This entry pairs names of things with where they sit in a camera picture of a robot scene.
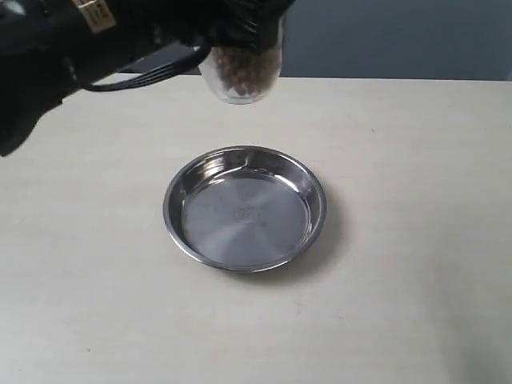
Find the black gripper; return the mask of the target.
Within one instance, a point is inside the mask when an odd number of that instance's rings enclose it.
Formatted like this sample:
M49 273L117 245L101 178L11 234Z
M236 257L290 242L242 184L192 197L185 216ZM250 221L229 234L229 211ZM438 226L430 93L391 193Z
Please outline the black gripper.
M292 1L133 1L136 54L174 42L207 43L261 53L278 43L280 23Z

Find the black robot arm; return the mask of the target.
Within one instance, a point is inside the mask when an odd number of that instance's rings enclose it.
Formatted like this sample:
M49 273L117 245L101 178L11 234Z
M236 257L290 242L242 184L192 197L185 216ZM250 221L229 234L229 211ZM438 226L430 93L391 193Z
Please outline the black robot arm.
M213 48L259 54L277 43L288 1L4 1L1 154L79 90L150 86L198 67ZM193 52L135 78L105 78L172 44Z

